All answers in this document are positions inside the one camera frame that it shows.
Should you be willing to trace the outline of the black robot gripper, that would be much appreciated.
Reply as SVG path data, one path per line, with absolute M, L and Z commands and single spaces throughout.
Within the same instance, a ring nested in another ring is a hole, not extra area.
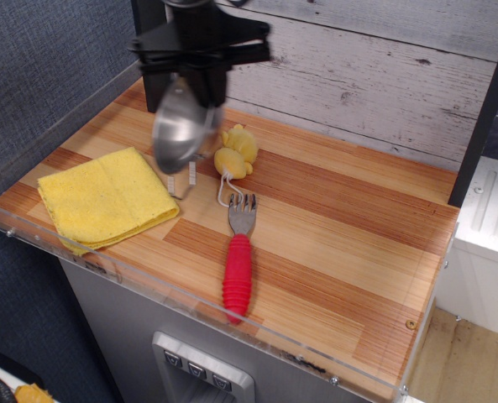
M 143 70 L 181 72 L 198 103 L 221 107 L 228 70 L 270 60 L 265 22 L 233 16 L 215 2 L 166 2 L 176 35 L 172 51 L 153 53 Z M 207 71 L 207 79 L 202 71 Z

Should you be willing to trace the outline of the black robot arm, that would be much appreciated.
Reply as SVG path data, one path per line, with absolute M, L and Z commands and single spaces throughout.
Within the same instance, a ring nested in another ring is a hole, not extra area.
M 266 22 L 234 17 L 214 1 L 166 1 L 169 22 L 141 34 L 129 49 L 145 75 L 176 73 L 200 105 L 225 103 L 227 73 L 235 65 L 270 60 Z

